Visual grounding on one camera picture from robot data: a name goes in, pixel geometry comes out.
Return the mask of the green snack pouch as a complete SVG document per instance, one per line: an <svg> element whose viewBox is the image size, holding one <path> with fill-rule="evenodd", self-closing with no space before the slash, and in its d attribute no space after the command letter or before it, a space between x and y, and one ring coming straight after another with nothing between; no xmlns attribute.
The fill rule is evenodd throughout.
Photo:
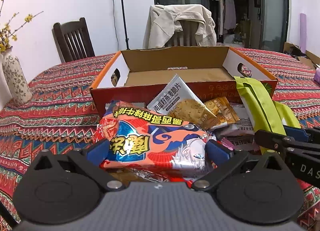
<svg viewBox="0 0 320 231"><path fill-rule="evenodd" d="M255 132L265 130L285 135L284 126L301 128L293 111L272 100L264 85L253 78L235 77L236 89Z"/></svg>

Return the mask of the orange anime spicy snack bag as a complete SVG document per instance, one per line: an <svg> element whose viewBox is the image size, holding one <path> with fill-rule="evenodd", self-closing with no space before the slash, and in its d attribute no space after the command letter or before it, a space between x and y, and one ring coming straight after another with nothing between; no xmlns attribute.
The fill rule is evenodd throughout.
<svg viewBox="0 0 320 231"><path fill-rule="evenodd" d="M212 166L206 156L210 134L195 124L118 101L107 105L94 141L107 141L102 169L169 171L194 180Z"/></svg>

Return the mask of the golden brown snack packet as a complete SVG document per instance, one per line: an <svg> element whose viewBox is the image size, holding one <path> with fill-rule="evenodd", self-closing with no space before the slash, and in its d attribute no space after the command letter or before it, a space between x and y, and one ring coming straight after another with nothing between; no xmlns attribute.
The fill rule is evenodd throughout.
<svg viewBox="0 0 320 231"><path fill-rule="evenodd" d="M194 99L178 102L169 116L189 121L204 130L215 130L240 120L226 97L217 97L205 103Z"/></svg>

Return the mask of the white printed snack packet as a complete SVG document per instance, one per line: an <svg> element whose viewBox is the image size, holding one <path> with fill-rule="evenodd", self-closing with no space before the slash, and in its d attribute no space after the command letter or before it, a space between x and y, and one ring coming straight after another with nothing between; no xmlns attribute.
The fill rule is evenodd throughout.
<svg viewBox="0 0 320 231"><path fill-rule="evenodd" d="M231 103L231 107L240 120L229 125L224 124L222 127L210 130L210 132L213 132L217 137L254 135L254 129L244 105Z"/></svg>

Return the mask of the colourful patterned tablecloth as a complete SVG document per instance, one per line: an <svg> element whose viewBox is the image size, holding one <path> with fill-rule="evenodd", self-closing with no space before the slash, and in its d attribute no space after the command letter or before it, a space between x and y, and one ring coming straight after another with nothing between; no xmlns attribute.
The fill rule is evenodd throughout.
<svg viewBox="0 0 320 231"><path fill-rule="evenodd" d="M273 94L295 113L301 126L319 125L319 85L314 70L278 52L244 48L242 53L277 77ZM33 97L1 109L1 203L18 221L12 196L32 160L43 149L63 154L86 148L99 121L89 87L111 54L53 66L36 76Z"/></svg>

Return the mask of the white oat crisp packet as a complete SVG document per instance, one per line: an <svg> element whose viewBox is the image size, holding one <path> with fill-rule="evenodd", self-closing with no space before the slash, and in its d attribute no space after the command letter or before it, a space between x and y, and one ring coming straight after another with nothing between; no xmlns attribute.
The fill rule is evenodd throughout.
<svg viewBox="0 0 320 231"><path fill-rule="evenodd" d="M175 74L164 89L149 102L147 109L168 115L178 104L186 100L193 100L196 104L203 105L203 102L191 91L183 79L178 74Z"/></svg>

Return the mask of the open cardboard box on floor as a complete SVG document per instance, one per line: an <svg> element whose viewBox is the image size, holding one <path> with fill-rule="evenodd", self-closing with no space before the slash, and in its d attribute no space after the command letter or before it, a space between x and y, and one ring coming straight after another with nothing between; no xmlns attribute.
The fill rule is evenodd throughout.
<svg viewBox="0 0 320 231"><path fill-rule="evenodd" d="M302 62L304 65L310 67L311 69L316 69L319 67L319 57L309 51L302 52L298 46L285 42L283 52L288 54L298 61Z"/></svg>

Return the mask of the orange cardboard box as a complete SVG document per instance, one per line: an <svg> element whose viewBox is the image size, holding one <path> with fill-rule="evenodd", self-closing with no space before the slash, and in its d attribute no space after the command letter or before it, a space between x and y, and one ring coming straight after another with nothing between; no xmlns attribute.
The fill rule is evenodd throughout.
<svg viewBox="0 0 320 231"><path fill-rule="evenodd" d="M200 100L225 96L239 103L235 77L245 66L272 95L276 77L232 47L165 47L117 52L93 81L90 92L100 116L113 100L148 105L174 75L179 75Z"/></svg>

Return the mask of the floral ceramic vase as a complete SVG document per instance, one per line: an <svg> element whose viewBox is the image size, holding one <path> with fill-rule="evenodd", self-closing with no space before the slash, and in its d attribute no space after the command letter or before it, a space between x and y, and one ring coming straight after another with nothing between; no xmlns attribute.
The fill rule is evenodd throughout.
<svg viewBox="0 0 320 231"><path fill-rule="evenodd" d="M19 59L12 54L12 47L2 55L2 70L10 94L16 106L27 103L33 96L24 76Z"/></svg>

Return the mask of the purple rolled mat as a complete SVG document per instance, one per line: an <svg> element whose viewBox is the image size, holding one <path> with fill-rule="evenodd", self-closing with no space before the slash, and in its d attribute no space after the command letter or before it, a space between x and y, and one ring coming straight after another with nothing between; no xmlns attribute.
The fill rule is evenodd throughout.
<svg viewBox="0 0 320 231"><path fill-rule="evenodd" d="M306 14L305 13L300 13L299 48L302 53L306 53Z"/></svg>

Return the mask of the dark wooden chair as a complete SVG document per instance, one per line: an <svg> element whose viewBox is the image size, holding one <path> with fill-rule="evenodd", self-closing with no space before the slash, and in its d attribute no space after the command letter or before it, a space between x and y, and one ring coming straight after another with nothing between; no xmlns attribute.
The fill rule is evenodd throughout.
<svg viewBox="0 0 320 231"><path fill-rule="evenodd" d="M95 57L84 17L64 24L56 22L53 25L53 35L66 63Z"/></svg>

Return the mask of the chair under jacket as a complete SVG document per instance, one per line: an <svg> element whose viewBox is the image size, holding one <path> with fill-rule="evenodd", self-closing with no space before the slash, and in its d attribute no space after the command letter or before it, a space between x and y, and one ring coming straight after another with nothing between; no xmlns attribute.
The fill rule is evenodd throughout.
<svg viewBox="0 0 320 231"><path fill-rule="evenodd" d="M164 45L165 47L172 46L197 46L195 34L199 24L194 21L180 21L180 30L174 32L174 35Z"/></svg>

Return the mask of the black light stand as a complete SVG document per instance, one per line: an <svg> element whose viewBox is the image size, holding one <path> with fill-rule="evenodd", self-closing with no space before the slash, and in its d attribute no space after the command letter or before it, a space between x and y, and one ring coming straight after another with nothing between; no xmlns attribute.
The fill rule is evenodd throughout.
<svg viewBox="0 0 320 231"><path fill-rule="evenodd" d="M121 11L122 11L122 16L123 16L123 26L124 26L126 49L129 50L130 47L129 47L129 37L128 37L128 33L127 33L124 0L120 0L120 1L121 1Z"/></svg>

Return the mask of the beige jacket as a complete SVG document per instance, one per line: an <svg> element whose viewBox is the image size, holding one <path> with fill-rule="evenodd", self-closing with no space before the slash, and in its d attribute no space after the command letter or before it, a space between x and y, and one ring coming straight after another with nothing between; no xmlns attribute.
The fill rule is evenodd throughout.
<svg viewBox="0 0 320 231"><path fill-rule="evenodd" d="M143 40L143 48L160 48L182 29L180 21L194 21L199 24L195 39L197 46L215 46L215 22L212 13L200 4L152 5Z"/></svg>

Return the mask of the yellow flower branches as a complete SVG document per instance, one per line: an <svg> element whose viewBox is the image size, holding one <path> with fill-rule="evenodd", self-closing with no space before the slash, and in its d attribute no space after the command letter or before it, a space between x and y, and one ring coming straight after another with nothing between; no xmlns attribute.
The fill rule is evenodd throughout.
<svg viewBox="0 0 320 231"><path fill-rule="evenodd" d="M16 27L15 29L11 28L12 21L19 15L19 12L15 12L12 16L7 20L5 23L1 23L1 53L7 52L9 49L12 48L11 42L17 41L17 32L21 30L26 24L31 23L37 16L42 14L43 11L40 11L36 14L29 13L27 14L21 25Z"/></svg>

